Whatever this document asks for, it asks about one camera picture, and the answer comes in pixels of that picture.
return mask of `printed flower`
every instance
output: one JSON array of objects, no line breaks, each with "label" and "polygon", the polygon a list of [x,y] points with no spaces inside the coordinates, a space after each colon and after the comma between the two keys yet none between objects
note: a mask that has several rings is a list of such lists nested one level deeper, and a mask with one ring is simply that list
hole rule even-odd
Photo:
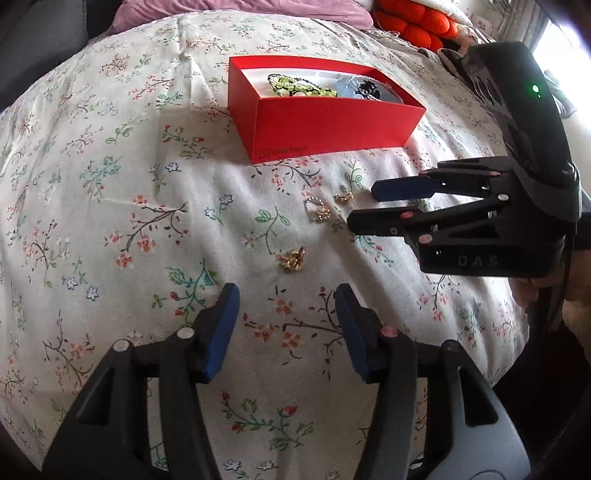
[{"label": "printed flower", "polygon": [[230,205],[234,202],[232,195],[225,194],[223,197],[220,197],[220,204],[221,205]]},{"label": "printed flower", "polygon": [[123,253],[123,254],[119,254],[119,258],[117,259],[116,263],[121,268],[127,268],[127,265],[129,265],[130,268],[133,268],[134,266],[131,265],[131,262],[133,262],[133,260],[134,259],[131,257],[131,255],[125,255]]},{"label": "printed flower", "polygon": [[70,355],[72,358],[79,360],[84,356],[84,345],[79,343],[71,343],[70,344]]},{"label": "printed flower", "polygon": [[283,341],[281,342],[281,346],[282,347],[291,347],[291,348],[296,348],[299,343],[298,341],[301,343],[301,336],[296,333],[293,334],[291,332],[284,332],[283,333]]},{"label": "printed flower", "polygon": [[18,212],[18,205],[12,205],[8,207],[7,212],[9,213],[7,221],[10,222],[14,214]]},{"label": "printed flower", "polygon": [[68,290],[74,290],[78,286],[78,282],[74,277],[70,277],[66,279],[66,287]]},{"label": "printed flower", "polygon": [[292,307],[292,302],[287,303],[286,301],[279,299],[277,300],[277,307],[275,308],[275,311],[277,313],[285,313],[286,315],[289,315],[292,313]]},{"label": "printed flower", "polygon": [[211,218],[211,220],[217,220],[216,211],[211,207],[205,209],[205,216]]},{"label": "printed flower", "polygon": [[293,416],[293,414],[296,411],[297,411],[297,405],[290,405],[288,407],[283,408],[283,413],[288,417]]},{"label": "printed flower", "polygon": [[119,240],[121,240],[123,238],[123,235],[121,235],[119,232],[115,232],[109,235],[109,242],[111,242],[112,244],[117,243]]},{"label": "printed flower", "polygon": [[88,300],[95,301],[99,296],[99,287],[93,287],[92,285],[88,287],[88,291],[86,292],[86,298]]},{"label": "printed flower", "polygon": [[170,162],[168,165],[165,166],[165,168],[169,172],[182,171],[182,170],[179,169],[178,163],[176,163],[175,161]]},{"label": "printed flower", "polygon": [[127,339],[133,343],[134,345],[136,345],[142,338],[142,334],[139,333],[137,330],[131,330],[128,334],[127,334]]},{"label": "printed flower", "polygon": [[275,173],[271,179],[271,183],[274,183],[278,187],[282,187],[284,184],[284,178],[280,177],[278,173]]},{"label": "printed flower", "polygon": [[246,248],[255,248],[254,232],[245,233],[243,235],[242,243]]},{"label": "printed flower", "polygon": [[257,470],[262,470],[263,472],[266,472],[267,470],[277,468],[277,466],[273,462],[271,462],[270,460],[267,460],[266,462],[261,462],[261,464],[255,468]]},{"label": "printed flower", "polygon": [[137,197],[134,197],[134,203],[136,205],[144,205],[148,203],[148,199],[145,198],[143,195],[138,195]]},{"label": "printed flower", "polygon": [[144,252],[149,252],[152,248],[156,246],[156,242],[151,240],[148,235],[142,235],[139,237],[139,241],[137,242],[138,247],[140,247]]},{"label": "printed flower", "polygon": [[273,325],[257,324],[255,326],[255,338],[261,338],[263,343],[267,343],[267,341],[271,337],[271,334],[273,333],[273,330],[275,330],[275,326]]}]

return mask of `bed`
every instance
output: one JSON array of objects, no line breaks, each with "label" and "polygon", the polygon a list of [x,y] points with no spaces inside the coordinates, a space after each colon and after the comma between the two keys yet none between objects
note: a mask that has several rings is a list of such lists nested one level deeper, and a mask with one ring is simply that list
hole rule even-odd
[{"label": "bed", "polygon": [[[427,112],[404,148],[251,166],[226,108],[228,59],[247,54],[372,65]],[[37,466],[115,340],[164,339],[226,282],[241,289],[239,319],[222,372],[199,386],[225,479],[353,477],[376,388],[342,341],[342,282],[412,338],[457,339],[491,384],[528,339],[505,279],[423,274],[401,239],[346,227],[353,208],[376,206],[376,180],[504,153],[478,99],[401,41],[282,15],[165,18],[95,41],[37,81],[0,114],[0,148],[0,419]],[[333,200],[349,192],[354,201]],[[330,221],[311,221],[310,196],[328,202]],[[300,247],[303,270],[285,272],[279,257]],[[152,459],[165,468],[157,381],[148,386]]]}]

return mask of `red box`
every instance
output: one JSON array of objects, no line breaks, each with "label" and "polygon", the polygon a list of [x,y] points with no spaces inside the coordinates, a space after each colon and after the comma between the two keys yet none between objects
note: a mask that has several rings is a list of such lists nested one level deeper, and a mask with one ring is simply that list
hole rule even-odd
[{"label": "red box", "polygon": [[[405,105],[355,98],[261,97],[246,69],[332,70],[386,83]],[[373,67],[293,56],[230,58],[228,108],[251,163],[320,153],[403,146],[425,112],[408,92]]]}]

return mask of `wall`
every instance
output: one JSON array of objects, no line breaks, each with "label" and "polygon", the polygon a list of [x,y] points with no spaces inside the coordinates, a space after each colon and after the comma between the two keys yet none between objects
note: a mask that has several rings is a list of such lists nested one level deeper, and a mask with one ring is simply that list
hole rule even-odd
[{"label": "wall", "polygon": [[591,125],[588,125],[585,117],[575,113],[572,117],[563,120],[566,138],[569,140],[570,156],[577,165],[581,176],[581,185],[591,194]]},{"label": "wall", "polygon": [[488,20],[495,27],[495,30],[501,25],[503,17],[492,8],[489,0],[457,0],[456,3],[465,14],[470,15],[474,13]]}]

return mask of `earring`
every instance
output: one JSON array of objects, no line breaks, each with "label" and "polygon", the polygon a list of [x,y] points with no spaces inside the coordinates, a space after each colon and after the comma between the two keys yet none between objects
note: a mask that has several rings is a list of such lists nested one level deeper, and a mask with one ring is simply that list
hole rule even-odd
[{"label": "earring", "polygon": [[279,258],[279,265],[287,272],[299,272],[304,268],[304,254],[306,249],[300,247],[299,250],[291,250]]},{"label": "earring", "polygon": [[[315,210],[309,208],[310,203],[316,205]],[[325,205],[318,197],[308,197],[304,202],[304,208],[306,209],[308,216],[315,222],[326,222],[330,220],[329,206]]]},{"label": "earring", "polygon": [[335,202],[337,202],[337,203],[349,203],[354,198],[355,197],[353,196],[353,193],[352,192],[347,192],[344,195],[342,193],[337,193],[335,195]]}]

